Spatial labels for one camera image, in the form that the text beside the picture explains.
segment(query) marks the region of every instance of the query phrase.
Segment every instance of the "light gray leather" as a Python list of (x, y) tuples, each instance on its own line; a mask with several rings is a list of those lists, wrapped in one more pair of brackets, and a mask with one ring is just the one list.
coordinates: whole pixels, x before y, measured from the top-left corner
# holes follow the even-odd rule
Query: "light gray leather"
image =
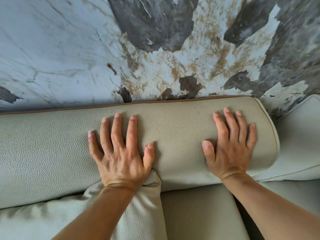
[[(90, 206), (102, 188), (100, 181), (83, 195), (0, 210), (0, 239), (49, 240)], [(166, 240), (160, 191), (161, 181), (151, 171), (122, 215), (111, 239)]]
[(281, 150), (277, 161), (254, 179), (320, 178), (320, 96), (312, 95), (275, 122)]
[(272, 181), (260, 184), (292, 203), (320, 217), (320, 179)]
[(249, 240), (232, 194), (222, 184), (161, 193), (168, 240)]
[(140, 153), (155, 142), (154, 169), (162, 191), (220, 183), (207, 169), (201, 143), (216, 141), (212, 113), (225, 107), (242, 111), (248, 123), (256, 123), (258, 140), (248, 173), (268, 169), (277, 158), (278, 136), (265, 109), (252, 97), (0, 115), (0, 208), (75, 194), (97, 182), (87, 133), (99, 130), (102, 118), (112, 120), (117, 112), (124, 117), (124, 137), (129, 117), (138, 117)]

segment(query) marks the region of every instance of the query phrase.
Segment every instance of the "forearm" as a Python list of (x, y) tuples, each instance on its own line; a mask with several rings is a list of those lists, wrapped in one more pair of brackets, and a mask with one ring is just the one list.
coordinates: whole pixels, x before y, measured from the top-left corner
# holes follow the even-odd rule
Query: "forearm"
[(70, 222), (53, 240), (110, 239), (133, 196), (132, 190), (106, 186), (94, 203)]
[(266, 240), (320, 239), (320, 218), (264, 188), (249, 175), (233, 175), (223, 183)]

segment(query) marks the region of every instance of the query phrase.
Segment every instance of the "brown trim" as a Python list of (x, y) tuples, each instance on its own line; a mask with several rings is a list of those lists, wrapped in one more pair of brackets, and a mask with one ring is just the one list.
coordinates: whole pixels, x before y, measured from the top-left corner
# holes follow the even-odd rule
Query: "brown trim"
[(141, 101), (141, 102), (122, 103), (122, 104), (109, 104), (109, 105), (91, 106), (91, 107), (76, 107), (76, 108), (62, 108), (62, 109), (34, 110), (34, 111), (22, 111), (22, 112), (5, 112), (5, 113), (0, 113), (0, 116), (1, 115), (15, 115), (15, 114), (31, 114), (31, 113), (42, 113), (42, 112), (54, 112), (54, 111), (63, 111), (63, 110), (76, 110), (76, 109), (98, 109), (98, 108), (107, 108), (107, 107), (120, 106), (120, 105), (131, 105), (131, 104), (190, 102), (190, 101), (210, 100), (210, 99), (227, 99), (227, 98), (236, 98), (236, 97), (249, 97), (249, 96), (235, 96), (234, 95), (234, 96), (199, 97), (199, 98), (178, 99), (178, 100)]

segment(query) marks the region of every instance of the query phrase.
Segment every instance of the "wall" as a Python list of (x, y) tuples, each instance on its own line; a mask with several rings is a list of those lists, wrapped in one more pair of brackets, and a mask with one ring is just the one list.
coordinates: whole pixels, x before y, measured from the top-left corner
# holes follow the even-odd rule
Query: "wall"
[(2, 0), (0, 110), (320, 93), (320, 0)]

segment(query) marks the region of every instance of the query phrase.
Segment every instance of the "hand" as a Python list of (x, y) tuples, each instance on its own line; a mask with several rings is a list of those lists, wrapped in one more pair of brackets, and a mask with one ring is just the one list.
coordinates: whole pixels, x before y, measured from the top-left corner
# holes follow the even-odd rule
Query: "hand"
[(229, 109), (224, 109), (223, 113), (230, 131), (219, 114), (214, 113), (218, 129), (216, 152), (210, 141), (202, 142), (208, 168), (222, 182), (231, 175), (246, 173), (257, 135), (254, 123), (250, 124), (247, 139), (246, 122), (240, 111), (235, 113), (238, 124)]
[(130, 117), (126, 144), (121, 134), (121, 114), (114, 116), (111, 141), (109, 123), (108, 118), (103, 118), (100, 125), (100, 142), (104, 153), (99, 149), (96, 134), (93, 131), (88, 133), (90, 155), (98, 165), (105, 186), (128, 188), (136, 192), (151, 171), (155, 160), (154, 144), (151, 142), (145, 147), (142, 160), (137, 146), (137, 118), (134, 115)]

